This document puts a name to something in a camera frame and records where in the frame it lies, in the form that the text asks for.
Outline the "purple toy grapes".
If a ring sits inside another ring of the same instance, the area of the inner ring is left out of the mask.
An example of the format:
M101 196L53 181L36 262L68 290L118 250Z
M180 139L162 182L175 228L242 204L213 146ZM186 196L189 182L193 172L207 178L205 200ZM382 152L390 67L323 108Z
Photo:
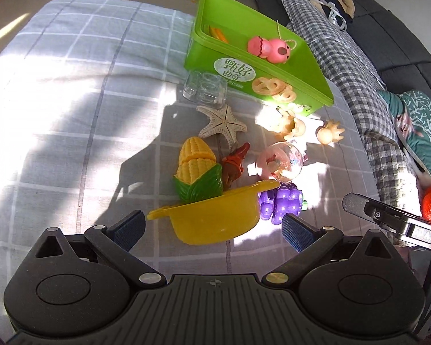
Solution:
M292 182L281 183L278 188L260 192L257 197L260 218L274 225L281 224L286 214L299 216L307 210L303 192Z

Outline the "yellow toy pot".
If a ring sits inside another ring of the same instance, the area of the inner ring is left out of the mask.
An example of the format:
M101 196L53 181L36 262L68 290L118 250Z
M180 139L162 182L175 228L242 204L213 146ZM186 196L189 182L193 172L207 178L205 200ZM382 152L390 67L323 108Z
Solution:
M168 218L176 237L187 245L226 242L257 225L261 214L258 194L277 188L276 180L257 181L209 200L152 210L147 219Z

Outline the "clear pink capsule ball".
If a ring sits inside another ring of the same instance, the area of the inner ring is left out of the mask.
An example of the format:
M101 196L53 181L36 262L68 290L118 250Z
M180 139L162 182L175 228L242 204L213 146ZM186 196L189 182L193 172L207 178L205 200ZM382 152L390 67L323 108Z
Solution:
M274 143L259 154L256 171L262 180L290 183L301 173L305 161L305 156L293 144Z

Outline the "yellow toy corn cob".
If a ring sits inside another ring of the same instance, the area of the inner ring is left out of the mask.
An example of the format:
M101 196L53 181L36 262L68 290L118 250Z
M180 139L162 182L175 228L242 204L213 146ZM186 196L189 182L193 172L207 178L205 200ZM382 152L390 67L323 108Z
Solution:
M222 165L203 139L192 136L184 142L174 175L174 186L184 204L222 195Z

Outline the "brown toy lobster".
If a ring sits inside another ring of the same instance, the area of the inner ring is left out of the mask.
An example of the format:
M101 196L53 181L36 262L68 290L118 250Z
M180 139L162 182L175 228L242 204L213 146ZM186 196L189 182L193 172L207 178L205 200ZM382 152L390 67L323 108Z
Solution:
M233 182L242 176L244 172L243 162L250 148L251 144L244 143L222 159L222 186L224 191L229 190Z

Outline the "tan rubber hand toy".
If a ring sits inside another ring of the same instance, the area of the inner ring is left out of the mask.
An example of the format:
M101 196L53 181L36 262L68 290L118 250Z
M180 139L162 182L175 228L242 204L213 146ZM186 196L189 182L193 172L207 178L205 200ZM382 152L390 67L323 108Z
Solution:
M344 138L344 132L345 129L340 125L339 121L330 119L317 130L316 137L320 144L328 145L341 141Z
M281 115L275 130L275 134L278 138L289 142L304 135L306 132L306 125L293 111L280 107L277 107L276 110Z

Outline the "beige starfish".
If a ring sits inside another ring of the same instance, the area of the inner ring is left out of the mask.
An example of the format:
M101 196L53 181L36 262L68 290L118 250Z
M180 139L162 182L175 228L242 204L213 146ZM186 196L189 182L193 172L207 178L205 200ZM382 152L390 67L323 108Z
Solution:
M196 107L196 111L209 119L208 125L198 133L198 137L201 139L209 138L212 135L222 135L227 141L228 147L232 149L237 143L236 134L247 132L247 126L234 116L228 104L220 109L200 105Z

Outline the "clear plastic case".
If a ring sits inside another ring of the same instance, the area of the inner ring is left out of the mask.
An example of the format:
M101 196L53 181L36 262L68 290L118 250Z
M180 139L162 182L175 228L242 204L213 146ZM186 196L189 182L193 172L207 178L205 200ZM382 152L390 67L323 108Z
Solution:
M227 88L227 82L221 76L191 70L184 82L183 97L196 104L220 109L226 103Z

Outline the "pink toy pig figure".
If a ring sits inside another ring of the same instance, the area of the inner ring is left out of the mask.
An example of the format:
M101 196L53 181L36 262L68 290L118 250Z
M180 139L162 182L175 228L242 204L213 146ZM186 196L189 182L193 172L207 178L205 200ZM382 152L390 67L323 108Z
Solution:
M265 39L256 36L247 42L247 52L258 58L266 59L272 64L284 64L289 60L291 51L296 46L297 43L292 39Z

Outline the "orange plastic toy plate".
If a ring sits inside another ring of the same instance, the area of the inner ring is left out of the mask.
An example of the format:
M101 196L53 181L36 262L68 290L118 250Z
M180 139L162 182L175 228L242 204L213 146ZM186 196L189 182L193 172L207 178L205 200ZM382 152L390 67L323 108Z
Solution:
M219 41L221 41L223 43L226 43L226 44L229 43L229 41L227 40L227 38L224 35L224 33L220 30L220 28L209 26L209 34L214 39L217 39L217 40L219 40Z

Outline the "teal patterned pillow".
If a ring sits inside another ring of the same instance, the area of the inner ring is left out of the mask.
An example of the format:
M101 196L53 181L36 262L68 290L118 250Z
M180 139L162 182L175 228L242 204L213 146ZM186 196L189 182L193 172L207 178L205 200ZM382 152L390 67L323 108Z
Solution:
M387 104L408 154L431 176L431 98L419 90L399 94L379 90L378 95Z

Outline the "grey checked table cloth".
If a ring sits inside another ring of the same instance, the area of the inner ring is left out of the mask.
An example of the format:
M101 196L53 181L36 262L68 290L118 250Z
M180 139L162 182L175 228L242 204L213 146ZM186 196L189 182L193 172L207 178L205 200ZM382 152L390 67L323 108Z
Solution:
M14 330L3 293L47 227L82 234L178 202L173 176L183 142L209 119L181 96L194 18L124 0L53 0L0 54L0 337ZM305 119L307 161L296 184L302 219L361 235L373 224L346 213L349 192L378 197L360 136L334 84L334 105ZM346 129L322 146L328 119ZM131 254L174 273L263 275L295 254L281 227L259 221L219 244L181 242L168 218L147 222Z

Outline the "grey plaid blanket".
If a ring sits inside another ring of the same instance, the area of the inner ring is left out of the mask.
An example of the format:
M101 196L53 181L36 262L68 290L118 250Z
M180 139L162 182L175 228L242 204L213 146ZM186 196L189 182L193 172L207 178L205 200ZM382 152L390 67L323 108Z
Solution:
M357 126L374 174L380 200L415 215L420 193L413 160L404 154L387 103L378 92L386 86L354 40L330 23L312 0L281 0L326 78L340 89Z

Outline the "dark grey sofa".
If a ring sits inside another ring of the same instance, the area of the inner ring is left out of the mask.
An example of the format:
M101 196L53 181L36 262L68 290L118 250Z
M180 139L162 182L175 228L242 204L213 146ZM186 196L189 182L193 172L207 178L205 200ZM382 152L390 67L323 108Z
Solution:
M388 90L420 90L431 98L431 54L420 40L375 0L353 0L347 32L374 65Z

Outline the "green plastic cookie box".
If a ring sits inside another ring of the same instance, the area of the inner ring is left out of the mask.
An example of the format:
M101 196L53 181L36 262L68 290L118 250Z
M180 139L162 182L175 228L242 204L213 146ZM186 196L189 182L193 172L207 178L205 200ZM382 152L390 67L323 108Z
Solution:
M199 0L184 67L303 115L334 102L304 39L236 0Z

